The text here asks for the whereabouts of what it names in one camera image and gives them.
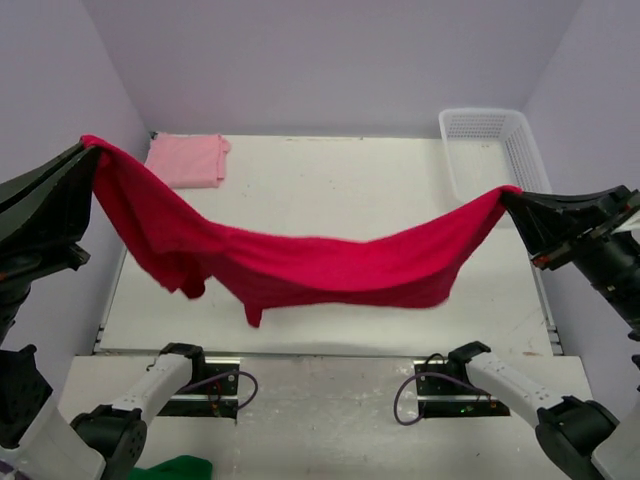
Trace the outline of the red t shirt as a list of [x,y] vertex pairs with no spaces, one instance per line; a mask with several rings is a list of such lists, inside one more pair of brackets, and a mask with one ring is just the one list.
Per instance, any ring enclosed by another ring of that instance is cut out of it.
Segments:
[[99,152],[94,194],[138,265],[189,299],[219,281],[258,327],[267,309],[321,303],[426,309],[446,301],[460,269],[504,214],[497,187],[430,222],[365,242],[276,236],[205,219],[127,152]]

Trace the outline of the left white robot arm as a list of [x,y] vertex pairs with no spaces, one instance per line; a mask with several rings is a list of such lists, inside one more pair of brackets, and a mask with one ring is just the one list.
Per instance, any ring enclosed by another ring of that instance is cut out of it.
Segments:
[[[101,150],[78,142],[1,185],[1,335],[35,283],[85,266]],[[4,479],[124,479],[148,428],[180,391],[208,379],[201,348],[170,343],[121,396],[74,416],[41,371],[34,344],[1,349],[1,476]]]

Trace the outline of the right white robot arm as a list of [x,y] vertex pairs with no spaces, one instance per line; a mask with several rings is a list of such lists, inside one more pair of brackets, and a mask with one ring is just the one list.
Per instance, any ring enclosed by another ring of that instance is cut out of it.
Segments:
[[[501,202],[540,269],[572,263],[639,339],[639,244],[631,223],[639,193],[625,186],[586,195],[505,193]],[[639,476],[639,411],[623,420],[594,400],[560,394],[530,380],[481,342],[448,355],[456,392],[495,395],[535,431],[546,456],[571,479]]]

